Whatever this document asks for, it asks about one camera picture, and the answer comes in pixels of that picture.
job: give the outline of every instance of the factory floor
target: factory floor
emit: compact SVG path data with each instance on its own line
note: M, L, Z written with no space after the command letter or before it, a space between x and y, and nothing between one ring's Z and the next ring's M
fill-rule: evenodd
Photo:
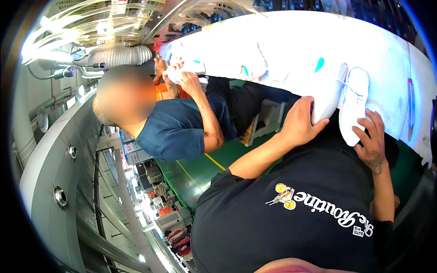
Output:
M237 140L225 143L221 148L196 159L165 161L156 159L158 166L177 198L194 215L197 199L210 185L211 178L228 168L235 160L263 144L274 133L256 138L253 145L245 147ZM403 142L397 142L399 156L395 167L390 169L395 195L400 199L400 209L408 201L411 191L419 182L423 167L421 158Z

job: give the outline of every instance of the table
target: table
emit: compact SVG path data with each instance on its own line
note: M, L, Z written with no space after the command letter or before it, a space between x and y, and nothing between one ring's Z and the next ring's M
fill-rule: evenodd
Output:
M325 64L365 68L370 77L366 107L377 110L385 132L404 141L426 160L431 158L429 128L430 104L436 95L430 61L419 52L411 66L411 46L399 36L368 22L331 13L306 10L272 11L231 18L209 25L161 47L160 55L168 61L182 44L185 60L201 60L206 75L248 80L241 62L250 62L253 45L258 45L272 71L288 72L281 81L267 72L258 83L288 90L300 96L312 94L314 70L320 57ZM411 69L418 68L420 73ZM408 78L415 84L416 123L414 139L405 141L404 123L408 107Z

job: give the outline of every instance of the tattooed hand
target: tattooed hand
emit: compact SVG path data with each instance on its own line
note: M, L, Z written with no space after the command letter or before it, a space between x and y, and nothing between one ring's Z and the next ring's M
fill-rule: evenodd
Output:
M356 144L354 150L360 159L372 170L374 176L382 173L382 165L386 161L384 149L384 123L378 112L366 109L366 114L372 121L365 118L357 119L357 123L368 129L370 138L358 127L352 126L352 130L360 138L361 143Z

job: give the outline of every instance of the shirt logo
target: shirt logo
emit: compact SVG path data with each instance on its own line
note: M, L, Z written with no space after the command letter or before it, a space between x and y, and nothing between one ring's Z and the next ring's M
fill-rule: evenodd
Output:
M273 204L277 204L279 202L284 203L284 207L288 210L294 210L296 207L296 202L291 200L295 190L287 187L287 185L283 183L279 183L275 186L275 190L279 193L272 201L266 202L266 204L270 203L269 206Z
M361 231L360 227L354 226L354 231L352 231L352 234L356 235L356 236L363 237L364 236L364 231Z
M296 202L303 202L304 205L311 207L311 212L319 212L326 213L331 217L337 219L337 223L343 227L348 228L355 224L356 221L364 224L364 230L361 230L361 227L354 226L354 230L352 231L353 235L363 237L364 234L367 237L373 235L373 225L369 223L369 220L361 213L349 212L347 210L343 210L340 207L336 207L335 204L321 200L313 195L305 193L303 191L299 191L295 193L295 190L291 187L283 183L278 183L275 186L275 191L278 195L266 204L269 206L277 203L283 203L284 208L288 210L294 210L296 208Z

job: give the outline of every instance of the shoelace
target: shoelace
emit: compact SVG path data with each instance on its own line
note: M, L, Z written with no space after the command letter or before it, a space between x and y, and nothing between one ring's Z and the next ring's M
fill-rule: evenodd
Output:
M352 89L352 87L350 87L349 84L345 83L344 81L342 81L342 80L340 80L340 79L337 79L337 81L341 82L341 83L344 84L347 88L349 88L352 92L354 92L355 95L357 96L357 99L358 99L358 100L364 101L364 100L363 100L364 95L360 95L360 94L358 94L357 92L355 92L355 91Z

